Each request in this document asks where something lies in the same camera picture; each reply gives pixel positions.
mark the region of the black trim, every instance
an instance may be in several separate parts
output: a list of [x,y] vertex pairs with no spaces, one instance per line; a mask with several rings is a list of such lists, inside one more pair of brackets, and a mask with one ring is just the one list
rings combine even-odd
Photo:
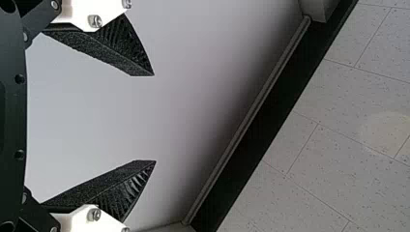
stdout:
[[358,0],[341,0],[327,23],[312,22],[191,226],[214,232],[262,160]]

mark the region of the bolt head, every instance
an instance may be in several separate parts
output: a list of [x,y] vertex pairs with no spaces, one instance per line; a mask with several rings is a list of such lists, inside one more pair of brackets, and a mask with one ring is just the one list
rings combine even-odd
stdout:
[[58,5],[58,2],[56,2],[56,1],[51,1],[51,7],[52,7],[55,11],[57,11],[57,10],[60,8],[60,6]]
[[103,20],[99,15],[90,15],[88,16],[88,22],[90,26],[93,28],[102,28],[103,27]]
[[27,193],[23,192],[23,197],[21,199],[21,204],[25,204],[25,202],[27,201]]
[[23,32],[23,40],[24,40],[25,42],[28,42],[28,35],[27,35],[26,32]]
[[87,219],[89,221],[99,221],[102,217],[102,211],[100,209],[92,209],[88,212]]
[[123,0],[123,7],[124,7],[124,9],[131,9],[132,8],[132,0]]

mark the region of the white mounting bracket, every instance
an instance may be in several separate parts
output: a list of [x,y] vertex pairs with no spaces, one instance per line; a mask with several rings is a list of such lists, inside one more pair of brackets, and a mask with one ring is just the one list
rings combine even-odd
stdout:
[[[90,213],[98,211],[90,218]],[[95,205],[84,205],[70,214],[52,214],[61,232],[129,232],[130,229]]]
[[64,0],[62,13],[52,23],[71,23],[84,32],[96,32],[131,6],[131,0]]

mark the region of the white wall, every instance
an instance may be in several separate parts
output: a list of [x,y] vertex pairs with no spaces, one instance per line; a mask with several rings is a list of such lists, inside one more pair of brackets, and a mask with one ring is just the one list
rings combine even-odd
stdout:
[[156,76],[131,78],[49,38],[28,51],[26,183],[43,201],[157,160],[127,224],[181,220],[302,17],[297,0],[134,0]]

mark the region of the mounting hole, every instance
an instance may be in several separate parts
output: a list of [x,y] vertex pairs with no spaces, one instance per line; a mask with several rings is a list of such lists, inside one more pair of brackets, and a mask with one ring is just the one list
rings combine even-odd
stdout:
[[17,84],[24,84],[25,83],[25,77],[22,74],[18,74],[15,76],[15,83]]
[[16,160],[24,160],[25,158],[25,152],[23,150],[18,150],[15,152],[15,159]]
[[15,2],[12,0],[0,0],[0,8],[3,9],[3,11],[11,14],[15,12]]
[[0,225],[0,232],[13,232],[15,231],[15,224],[11,221],[4,222]]

